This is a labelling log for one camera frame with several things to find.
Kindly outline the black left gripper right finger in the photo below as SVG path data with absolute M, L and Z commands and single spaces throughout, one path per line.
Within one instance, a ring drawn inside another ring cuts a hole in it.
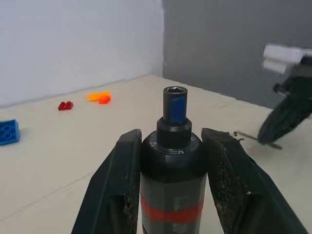
M 227 132 L 203 128 L 211 193 L 224 234 L 309 234 L 271 177 Z

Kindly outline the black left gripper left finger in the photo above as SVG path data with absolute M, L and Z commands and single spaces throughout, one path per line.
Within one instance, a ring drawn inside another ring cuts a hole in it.
M 120 136 L 90 179 L 71 234 L 137 234 L 142 134 Z

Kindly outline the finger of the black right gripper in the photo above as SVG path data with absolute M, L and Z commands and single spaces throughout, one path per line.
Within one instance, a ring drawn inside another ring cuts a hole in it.
M 257 139 L 263 143 L 273 143 L 298 126 L 296 106 L 298 98 L 287 96 L 271 111 L 261 125 Z
M 284 98 L 263 123 L 263 144 L 270 144 L 282 138 L 309 116 L 309 98 Z

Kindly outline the thin metal screwdriver bit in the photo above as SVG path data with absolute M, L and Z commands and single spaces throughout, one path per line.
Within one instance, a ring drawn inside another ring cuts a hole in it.
M 240 132 L 240 131 L 238 131 L 237 134 L 241 135 L 241 136 L 244 136 L 246 138 L 255 140 L 255 141 L 257 141 L 261 145 L 265 145 L 265 146 L 269 146 L 269 147 L 274 148 L 274 149 L 282 150 L 282 147 L 280 145 L 275 144 L 275 143 L 270 143 L 270 142 L 269 143 L 263 143 L 263 142 L 259 141 L 256 137 L 248 135 L 248 134 Z

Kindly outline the black electric screwdriver red band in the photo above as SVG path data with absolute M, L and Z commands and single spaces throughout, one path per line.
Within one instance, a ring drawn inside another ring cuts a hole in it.
M 163 115 L 143 141 L 140 203 L 144 234 L 198 234 L 207 173 L 202 141 L 187 118 L 184 87 L 163 90 Z

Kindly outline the yellow toy building brick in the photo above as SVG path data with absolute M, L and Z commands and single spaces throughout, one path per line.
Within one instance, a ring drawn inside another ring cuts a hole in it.
M 99 93 L 90 93 L 85 95 L 85 101 L 86 102 L 96 102 L 99 101 L 102 97 L 110 97 L 111 94 L 108 91 L 105 92 L 99 92 Z

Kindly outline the red toy building brick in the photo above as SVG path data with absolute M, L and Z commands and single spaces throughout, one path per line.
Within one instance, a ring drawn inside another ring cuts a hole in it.
M 71 101 L 67 101 L 67 102 L 62 101 L 58 106 L 58 110 L 59 111 L 71 110 L 73 106 L 74 104 Z

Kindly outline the blue toy building brick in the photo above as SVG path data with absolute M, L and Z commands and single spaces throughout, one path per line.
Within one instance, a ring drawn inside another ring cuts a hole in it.
M 20 130 L 18 122 L 13 120 L 0 121 L 0 146 L 19 142 Z

